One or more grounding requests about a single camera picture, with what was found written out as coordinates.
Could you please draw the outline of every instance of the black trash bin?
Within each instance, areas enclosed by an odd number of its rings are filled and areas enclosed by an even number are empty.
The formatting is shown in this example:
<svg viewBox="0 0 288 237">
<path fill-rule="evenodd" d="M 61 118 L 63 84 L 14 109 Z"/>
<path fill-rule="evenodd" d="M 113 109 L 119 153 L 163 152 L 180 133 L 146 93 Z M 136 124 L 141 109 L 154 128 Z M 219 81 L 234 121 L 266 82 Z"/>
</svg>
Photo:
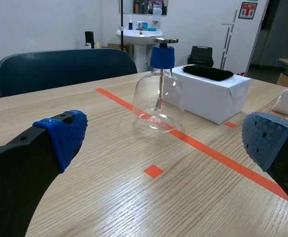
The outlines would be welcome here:
<svg viewBox="0 0 288 237">
<path fill-rule="evenodd" d="M 210 47 L 193 46 L 191 54 L 188 57 L 188 64 L 201 64 L 213 67 L 212 52 L 213 49 Z"/>
</svg>

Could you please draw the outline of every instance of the sign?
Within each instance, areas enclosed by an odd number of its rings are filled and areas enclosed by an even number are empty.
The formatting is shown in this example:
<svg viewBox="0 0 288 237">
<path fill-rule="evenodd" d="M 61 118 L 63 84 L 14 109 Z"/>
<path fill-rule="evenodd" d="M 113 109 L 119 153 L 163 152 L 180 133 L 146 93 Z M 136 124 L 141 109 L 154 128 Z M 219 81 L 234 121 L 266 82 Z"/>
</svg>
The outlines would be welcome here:
<svg viewBox="0 0 288 237">
<path fill-rule="evenodd" d="M 238 18 L 252 20 L 257 9 L 257 3 L 243 2 Z"/>
</svg>

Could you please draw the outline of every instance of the sink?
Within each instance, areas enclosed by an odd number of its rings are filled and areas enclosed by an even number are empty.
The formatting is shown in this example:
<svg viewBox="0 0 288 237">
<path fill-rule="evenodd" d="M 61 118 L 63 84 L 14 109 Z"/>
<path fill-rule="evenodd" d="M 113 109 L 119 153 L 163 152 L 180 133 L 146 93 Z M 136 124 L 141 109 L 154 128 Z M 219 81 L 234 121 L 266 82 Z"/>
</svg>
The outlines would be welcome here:
<svg viewBox="0 0 288 237">
<path fill-rule="evenodd" d="M 116 32 L 119 39 L 121 38 L 121 31 Z M 150 44 L 156 44 L 152 40 L 153 36 L 163 36 L 163 33 L 160 29 L 156 31 L 138 31 L 136 27 L 133 27 L 133 30 L 124 27 L 123 31 L 123 40 L 125 43 L 134 45 L 134 62 L 138 73 L 146 72 L 146 56 L 147 56 L 147 46 Z"/>
<path fill-rule="evenodd" d="M 149 37 L 163 35 L 160 29 L 156 29 L 156 31 L 137 31 L 136 28 L 133 29 L 134 30 L 129 30 L 129 28 L 124 27 L 123 31 L 124 42 L 138 45 L 150 45 L 155 43 Z M 116 34 L 120 39 L 121 31 L 118 30 Z"/>
</svg>

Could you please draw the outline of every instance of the soap dispenser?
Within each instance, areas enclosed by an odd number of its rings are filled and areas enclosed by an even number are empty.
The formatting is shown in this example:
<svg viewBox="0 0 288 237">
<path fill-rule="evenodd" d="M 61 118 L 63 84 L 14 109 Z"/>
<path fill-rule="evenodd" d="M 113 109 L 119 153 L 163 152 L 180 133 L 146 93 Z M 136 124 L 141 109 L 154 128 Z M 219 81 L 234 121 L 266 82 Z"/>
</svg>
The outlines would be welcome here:
<svg viewBox="0 0 288 237">
<path fill-rule="evenodd" d="M 153 38 L 152 71 L 138 82 L 133 100 L 135 126 L 153 132 L 169 132 L 180 126 L 183 116 L 183 86 L 173 75 L 178 39 Z"/>
</svg>

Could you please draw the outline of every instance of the blue chair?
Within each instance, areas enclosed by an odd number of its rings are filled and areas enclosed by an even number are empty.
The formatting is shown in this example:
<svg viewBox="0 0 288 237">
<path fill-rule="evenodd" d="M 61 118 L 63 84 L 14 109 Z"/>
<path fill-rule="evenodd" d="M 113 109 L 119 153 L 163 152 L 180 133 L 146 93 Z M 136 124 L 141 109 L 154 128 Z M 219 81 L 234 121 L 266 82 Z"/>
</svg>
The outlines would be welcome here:
<svg viewBox="0 0 288 237">
<path fill-rule="evenodd" d="M 118 49 L 82 49 L 8 56 L 0 61 L 0 98 L 137 73 Z"/>
</svg>

